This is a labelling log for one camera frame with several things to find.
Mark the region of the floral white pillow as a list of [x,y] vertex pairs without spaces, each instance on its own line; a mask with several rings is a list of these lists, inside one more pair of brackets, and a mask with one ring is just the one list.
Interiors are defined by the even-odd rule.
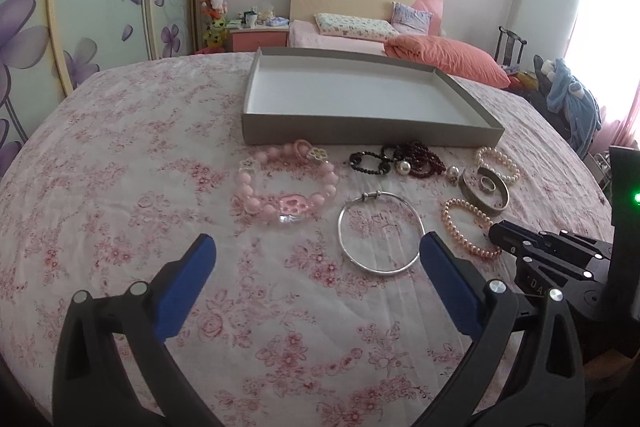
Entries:
[[331,13],[318,13],[314,20],[324,36],[384,42],[399,35],[387,20]]

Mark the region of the dark wooden chair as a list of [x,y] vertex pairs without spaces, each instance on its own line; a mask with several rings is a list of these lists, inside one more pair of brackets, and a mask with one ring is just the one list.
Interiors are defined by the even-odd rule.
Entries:
[[494,60],[504,67],[520,65],[527,40],[520,37],[511,29],[503,26],[499,26],[498,31],[499,37]]

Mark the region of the pink curtain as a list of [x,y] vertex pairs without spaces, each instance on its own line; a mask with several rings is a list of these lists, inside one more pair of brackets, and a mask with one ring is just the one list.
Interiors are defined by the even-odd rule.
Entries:
[[600,107],[593,153],[639,142],[639,0],[578,0],[565,62]]

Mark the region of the folded coral duvet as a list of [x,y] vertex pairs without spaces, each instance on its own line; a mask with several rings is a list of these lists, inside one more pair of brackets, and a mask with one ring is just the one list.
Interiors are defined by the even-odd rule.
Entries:
[[388,57],[433,66],[449,76],[496,89],[510,87],[509,76],[491,55],[469,43],[428,35],[399,35],[384,43]]

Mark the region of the bed with pink sheet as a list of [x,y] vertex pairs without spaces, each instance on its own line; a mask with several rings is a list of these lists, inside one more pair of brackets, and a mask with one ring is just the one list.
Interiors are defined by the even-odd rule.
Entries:
[[288,46],[385,56],[382,42],[321,35],[316,24],[306,20],[293,20],[290,23]]

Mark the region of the wide silver cuff bangle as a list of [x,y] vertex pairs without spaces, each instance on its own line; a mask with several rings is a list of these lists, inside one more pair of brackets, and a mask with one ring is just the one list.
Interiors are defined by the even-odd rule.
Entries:
[[[482,196],[483,187],[493,187],[492,194],[499,194],[501,202],[488,202]],[[483,211],[489,217],[497,217],[510,204],[509,187],[498,177],[498,174],[485,167],[478,167],[475,172],[464,169],[458,178],[458,187],[464,198]]]

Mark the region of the thin silver bangle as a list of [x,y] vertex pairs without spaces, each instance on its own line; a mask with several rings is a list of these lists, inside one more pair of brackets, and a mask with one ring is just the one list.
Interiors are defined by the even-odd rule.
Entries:
[[353,267],[376,277],[396,277],[418,262],[425,227],[411,202],[401,195],[366,192],[338,212],[338,251]]

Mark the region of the floral glass wardrobe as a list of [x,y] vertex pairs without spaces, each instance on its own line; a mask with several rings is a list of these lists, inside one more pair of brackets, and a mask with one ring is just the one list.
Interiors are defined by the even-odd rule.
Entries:
[[194,0],[1,0],[1,167],[89,77],[195,50]]

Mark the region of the blue plush garment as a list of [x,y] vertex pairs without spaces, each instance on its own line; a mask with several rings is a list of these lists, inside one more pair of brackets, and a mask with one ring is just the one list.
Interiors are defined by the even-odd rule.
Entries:
[[555,60],[553,72],[547,107],[551,113],[565,116],[570,127],[568,144],[580,159],[584,159],[594,135],[601,130],[600,107],[562,58]]

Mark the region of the pink beige nightstand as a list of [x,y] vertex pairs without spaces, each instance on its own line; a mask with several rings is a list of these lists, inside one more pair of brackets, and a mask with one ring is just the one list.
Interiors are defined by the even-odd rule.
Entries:
[[238,28],[229,31],[230,52],[256,52],[260,48],[282,48],[288,44],[288,26]]

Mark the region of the lilac small pillow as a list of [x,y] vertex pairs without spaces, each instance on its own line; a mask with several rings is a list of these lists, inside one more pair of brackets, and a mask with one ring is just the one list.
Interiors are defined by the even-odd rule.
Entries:
[[400,2],[393,3],[390,23],[401,34],[427,35],[431,20],[431,12],[418,10]]

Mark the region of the grey cardboard tray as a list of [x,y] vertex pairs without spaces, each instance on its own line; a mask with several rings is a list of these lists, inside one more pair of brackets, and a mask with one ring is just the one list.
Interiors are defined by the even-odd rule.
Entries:
[[242,113],[248,145],[495,146],[504,128],[441,70],[386,56],[265,48],[254,56]]

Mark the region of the large pearl earring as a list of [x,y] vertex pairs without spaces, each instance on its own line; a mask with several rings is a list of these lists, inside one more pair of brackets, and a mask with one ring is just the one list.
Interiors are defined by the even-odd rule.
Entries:
[[446,170],[447,179],[454,183],[460,176],[460,169],[456,166],[449,166]]
[[409,176],[411,172],[411,165],[406,160],[400,160],[396,162],[395,169],[401,176]]

